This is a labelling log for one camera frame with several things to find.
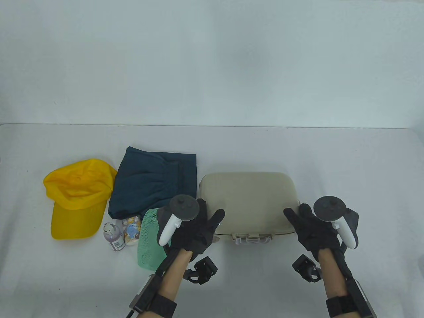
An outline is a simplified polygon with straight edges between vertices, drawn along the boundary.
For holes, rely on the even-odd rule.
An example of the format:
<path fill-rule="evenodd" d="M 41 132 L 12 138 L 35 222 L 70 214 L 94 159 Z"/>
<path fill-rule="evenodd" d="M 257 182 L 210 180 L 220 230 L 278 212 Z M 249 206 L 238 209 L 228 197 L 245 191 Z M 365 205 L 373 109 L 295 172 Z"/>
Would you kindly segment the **person's right hand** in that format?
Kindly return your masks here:
<path fill-rule="evenodd" d="M 308 204 L 300 204 L 298 213 L 295 213 L 292 208 L 286 208 L 284 215 L 294 227 L 298 241 L 312 253 L 317 261 L 319 250 L 340 248 L 336 230 L 329 222 L 316 217 Z"/>

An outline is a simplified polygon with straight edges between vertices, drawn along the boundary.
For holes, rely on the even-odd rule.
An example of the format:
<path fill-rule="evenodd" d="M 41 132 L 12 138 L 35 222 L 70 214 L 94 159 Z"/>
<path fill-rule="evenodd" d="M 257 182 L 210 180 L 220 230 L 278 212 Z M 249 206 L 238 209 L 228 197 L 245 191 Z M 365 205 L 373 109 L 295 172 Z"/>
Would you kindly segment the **person's left hand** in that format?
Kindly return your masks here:
<path fill-rule="evenodd" d="M 199 214 L 191 221 L 184 221 L 176 229 L 171 238 L 170 247 L 165 247 L 165 253 L 184 249 L 192 252 L 191 262 L 212 244 L 214 233 L 225 217 L 224 209 L 218 209 L 208 218 L 207 204 L 203 199 L 197 199 Z"/>

